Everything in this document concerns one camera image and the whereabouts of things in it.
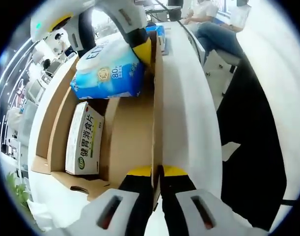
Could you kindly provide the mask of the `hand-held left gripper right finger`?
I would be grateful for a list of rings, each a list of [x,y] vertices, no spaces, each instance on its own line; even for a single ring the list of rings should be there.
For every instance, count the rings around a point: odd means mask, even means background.
[[[171,236],[249,236],[230,207],[208,191],[197,189],[180,168],[160,165],[162,209]]]

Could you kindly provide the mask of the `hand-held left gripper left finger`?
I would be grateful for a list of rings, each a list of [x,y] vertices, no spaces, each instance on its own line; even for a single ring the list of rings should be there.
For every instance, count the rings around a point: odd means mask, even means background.
[[[150,166],[128,171],[117,189],[110,188],[82,211],[83,236],[143,236],[153,210]]]

